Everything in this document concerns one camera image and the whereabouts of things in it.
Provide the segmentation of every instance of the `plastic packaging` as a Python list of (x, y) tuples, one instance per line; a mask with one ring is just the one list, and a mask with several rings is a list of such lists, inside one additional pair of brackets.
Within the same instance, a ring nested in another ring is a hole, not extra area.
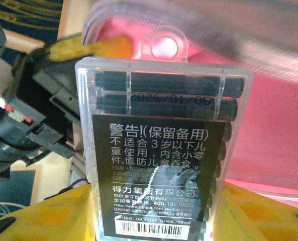
[(204, 240), (252, 82), (250, 71), (185, 62), (84, 58), (76, 66), (97, 240)]
[(228, 181), (298, 202), (298, 1), (100, 0), (83, 41), (126, 34), (136, 44), (165, 24), (190, 40), (188, 62), (242, 64), (255, 74)]

